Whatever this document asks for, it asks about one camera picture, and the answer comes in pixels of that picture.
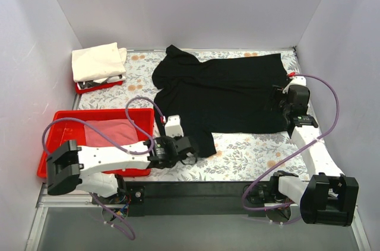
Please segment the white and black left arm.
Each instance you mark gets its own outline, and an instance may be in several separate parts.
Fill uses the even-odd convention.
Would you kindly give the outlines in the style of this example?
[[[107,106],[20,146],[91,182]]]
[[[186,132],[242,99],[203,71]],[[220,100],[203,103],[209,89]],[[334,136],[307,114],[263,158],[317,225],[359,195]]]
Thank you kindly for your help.
[[[59,196],[81,190],[118,204],[126,198],[126,187],[115,171],[171,168],[198,152],[196,142],[187,136],[160,136],[121,147],[88,147],[69,140],[46,159],[47,193]]]

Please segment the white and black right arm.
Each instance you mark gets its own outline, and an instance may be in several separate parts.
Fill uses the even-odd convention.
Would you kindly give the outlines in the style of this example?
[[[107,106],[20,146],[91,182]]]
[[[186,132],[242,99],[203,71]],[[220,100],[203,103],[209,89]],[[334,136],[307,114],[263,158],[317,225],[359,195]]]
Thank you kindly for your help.
[[[269,196],[276,202],[289,198],[300,208],[307,224],[350,226],[356,207],[359,184],[346,176],[332,160],[313,116],[308,114],[310,91],[304,85],[275,86],[270,110],[282,113],[291,141],[302,149],[309,181],[279,170],[270,178]]]

